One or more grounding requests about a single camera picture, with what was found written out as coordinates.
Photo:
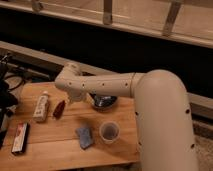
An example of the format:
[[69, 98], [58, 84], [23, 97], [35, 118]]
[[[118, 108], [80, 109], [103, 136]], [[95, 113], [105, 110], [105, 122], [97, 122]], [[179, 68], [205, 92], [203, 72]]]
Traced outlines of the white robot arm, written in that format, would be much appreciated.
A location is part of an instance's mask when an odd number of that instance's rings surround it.
[[140, 162], [143, 171], [199, 171], [191, 109], [181, 79], [167, 70], [147, 73], [83, 76], [66, 64], [55, 87], [72, 102], [87, 93], [134, 100]]

